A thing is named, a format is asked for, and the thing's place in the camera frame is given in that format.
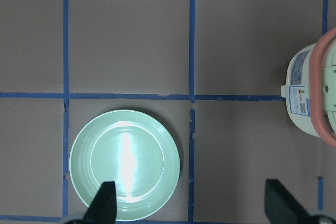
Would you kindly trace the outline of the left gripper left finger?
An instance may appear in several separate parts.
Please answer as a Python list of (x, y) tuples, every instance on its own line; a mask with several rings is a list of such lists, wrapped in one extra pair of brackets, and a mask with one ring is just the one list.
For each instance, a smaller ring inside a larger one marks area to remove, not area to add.
[(115, 182), (103, 182), (83, 216), (83, 223), (115, 223), (117, 199)]

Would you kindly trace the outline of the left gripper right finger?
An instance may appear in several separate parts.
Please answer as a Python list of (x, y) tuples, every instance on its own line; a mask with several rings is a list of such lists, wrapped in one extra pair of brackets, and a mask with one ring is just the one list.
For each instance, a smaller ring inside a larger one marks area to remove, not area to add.
[(315, 217), (277, 179), (265, 181), (264, 210), (267, 219), (273, 224), (315, 223)]

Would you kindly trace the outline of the green plate near left arm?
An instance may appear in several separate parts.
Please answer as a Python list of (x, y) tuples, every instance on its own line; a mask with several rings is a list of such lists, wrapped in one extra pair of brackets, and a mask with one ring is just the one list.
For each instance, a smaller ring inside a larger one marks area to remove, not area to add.
[(114, 110), (88, 122), (69, 155), (72, 185), (90, 205), (104, 182), (115, 183), (118, 221), (144, 219), (172, 197), (180, 156), (169, 131), (155, 118)]

